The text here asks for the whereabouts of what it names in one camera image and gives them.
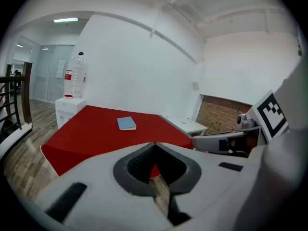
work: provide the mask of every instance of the staircase railing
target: staircase railing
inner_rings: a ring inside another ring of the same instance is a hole
[[[21,84],[21,103],[23,109],[23,115],[25,123],[32,123],[31,112],[30,112],[30,101],[29,101],[29,87],[30,87],[30,74],[32,63],[25,62],[23,73],[21,76],[14,76],[11,77],[11,68],[12,65],[8,64],[6,68],[6,73],[4,77],[0,77],[0,84],[3,84],[0,87],[0,103],[5,99],[5,102],[2,106],[0,106],[0,112],[3,108],[6,109],[6,116],[0,119],[0,123],[5,121],[9,117],[15,115],[16,116],[16,123],[12,124],[4,131],[0,133],[3,134],[5,131],[9,130],[11,127],[17,125],[19,129],[22,129],[22,125],[19,118],[18,113],[18,103],[17,103],[17,83]],[[10,83],[13,84],[13,90],[10,90]],[[10,94],[13,95],[13,102],[10,101]],[[14,105],[14,112],[11,112],[11,105]]]

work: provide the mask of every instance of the water bottle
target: water bottle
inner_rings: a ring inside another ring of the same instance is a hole
[[[64,77],[64,96],[67,98],[80,98],[84,82],[86,81],[86,61],[81,57],[72,56],[68,63]]]

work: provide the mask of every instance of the red table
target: red table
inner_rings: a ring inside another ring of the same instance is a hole
[[[117,118],[127,116],[136,123],[136,130],[119,129]],[[158,115],[87,105],[42,145],[41,150],[60,176],[89,157],[147,142],[166,142],[192,149],[191,139]],[[158,168],[154,167],[151,178],[159,175]]]

